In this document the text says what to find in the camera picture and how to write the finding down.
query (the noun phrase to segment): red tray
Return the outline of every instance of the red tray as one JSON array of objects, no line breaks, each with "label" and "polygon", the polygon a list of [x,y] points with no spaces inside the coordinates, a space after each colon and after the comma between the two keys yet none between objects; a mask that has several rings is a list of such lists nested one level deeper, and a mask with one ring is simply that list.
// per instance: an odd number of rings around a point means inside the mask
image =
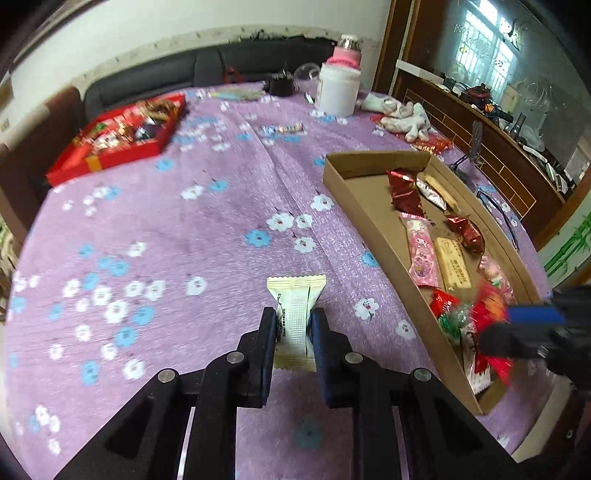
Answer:
[{"label": "red tray", "polygon": [[[166,98],[171,102],[178,102],[179,108],[176,115],[173,115],[168,122],[162,125],[158,130],[158,134],[151,140],[146,141],[140,145],[134,145],[125,150],[116,150],[113,152],[105,152],[101,155],[91,155],[85,158],[83,148],[78,147],[74,142],[70,143],[66,149],[59,156],[57,161],[51,166],[47,172],[47,180],[51,186],[56,187],[60,183],[81,177],[94,171],[105,170],[107,168],[116,167],[123,163],[128,163],[142,158],[155,157],[160,155],[164,146],[170,140],[178,124],[178,119],[181,117],[187,105],[187,101],[183,94],[174,95],[160,95],[150,100]],[[89,123],[86,128],[78,135],[77,138],[87,135],[96,124],[105,120],[111,119],[121,115],[125,110],[133,107],[134,104],[126,105],[110,112],[103,113]]]}]

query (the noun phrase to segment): cardboard box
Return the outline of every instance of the cardboard box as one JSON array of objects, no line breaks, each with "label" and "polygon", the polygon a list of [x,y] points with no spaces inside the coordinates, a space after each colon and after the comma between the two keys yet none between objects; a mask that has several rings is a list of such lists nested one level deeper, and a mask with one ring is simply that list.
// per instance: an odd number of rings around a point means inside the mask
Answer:
[{"label": "cardboard box", "polygon": [[[384,273],[404,303],[408,315],[423,340],[443,384],[475,415],[490,412],[505,394],[506,386],[496,380],[478,399],[464,374],[461,354],[448,342],[429,303],[432,288],[419,289],[410,276],[407,232],[392,206],[386,170],[408,168],[432,175],[457,201],[463,214],[480,229],[486,254],[494,258],[513,287],[519,304],[539,303],[533,280],[518,253],[496,220],[475,195],[439,160],[425,152],[355,152],[331,154],[324,168],[324,184],[355,225]],[[430,220],[444,228],[444,215],[435,205],[422,199]],[[478,286],[480,259],[464,250],[473,286]]]},{"label": "cardboard box", "polygon": [[103,113],[89,123],[72,143],[66,147],[57,161],[47,172],[47,181],[49,181],[52,187],[57,187],[60,183],[86,175],[87,173],[105,170],[130,161],[142,160],[143,158],[160,155],[168,143],[168,140],[174,133],[178,120],[182,116],[187,105],[185,97],[181,93],[161,95],[149,99],[149,101],[162,98],[166,98],[171,102],[178,104],[178,111],[162,125],[162,128],[159,129],[155,138],[144,142],[138,142],[123,150],[108,148],[105,149],[106,151],[101,152],[98,155],[89,155],[89,152],[92,149],[91,146],[86,144],[79,147],[79,142],[77,140],[85,137],[90,131],[92,131],[96,124],[115,118],[118,115],[122,115],[123,112],[133,107],[134,104]]}]

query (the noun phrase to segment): table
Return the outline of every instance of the table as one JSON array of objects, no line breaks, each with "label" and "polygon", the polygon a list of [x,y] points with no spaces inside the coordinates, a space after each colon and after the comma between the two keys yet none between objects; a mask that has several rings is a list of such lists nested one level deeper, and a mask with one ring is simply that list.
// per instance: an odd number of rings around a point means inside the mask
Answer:
[{"label": "table", "polygon": [[[317,305],[354,349],[387,368],[433,369],[322,183],[328,153],[411,147],[365,113],[326,116],[300,96],[230,103],[186,93],[189,113],[163,155],[56,187],[25,243],[7,323],[7,389],[15,454],[34,480],[53,478],[160,369],[197,370],[233,350],[274,305],[267,277],[325,274]],[[297,122],[303,134],[260,133]],[[533,426],[551,380],[530,363],[481,419],[509,451]],[[348,478],[351,428],[349,412],[324,406],[314,374],[275,370],[267,407],[238,413],[236,476]]]}]

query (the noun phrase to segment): purple tablecloth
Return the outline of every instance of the purple tablecloth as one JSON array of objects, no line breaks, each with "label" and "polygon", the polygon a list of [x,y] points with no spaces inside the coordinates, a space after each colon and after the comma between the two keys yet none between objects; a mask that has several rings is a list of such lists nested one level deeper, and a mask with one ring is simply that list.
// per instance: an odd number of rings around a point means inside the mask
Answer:
[{"label": "purple tablecloth", "polygon": [[[404,372],[433,369],[388,279],[322,183],[328,153],[411,147],[365,113],[321,115],[299,96],[187,97],[189,114],[162,156],[55,188],[27,239],[6,350],[15,453],[34,480],[53,478],[160,369],[197,370],[235,348],[274,305],[267,277],[325,274],[317,305],[356,350]],[[260,132],[296,122],[304,134]],[[545,295],[544,271],[514,222]],[[535,422],[550,381],[529,365],[481,419],[509,451]],[[349,478],[351,428],[348,411],[323,405],[314,374],[276,370],[267,407],[238,413],[236,476]]]}]

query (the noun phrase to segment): white jar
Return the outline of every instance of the white jar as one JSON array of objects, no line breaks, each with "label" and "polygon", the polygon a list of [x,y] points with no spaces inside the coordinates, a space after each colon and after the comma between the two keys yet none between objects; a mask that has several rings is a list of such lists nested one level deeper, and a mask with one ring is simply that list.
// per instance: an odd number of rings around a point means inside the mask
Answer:
[{"label": "white jar", "polygon": [[315,107],[328,115],[353,115],[360,83],[361,71],[323,63],[318,77]]}]

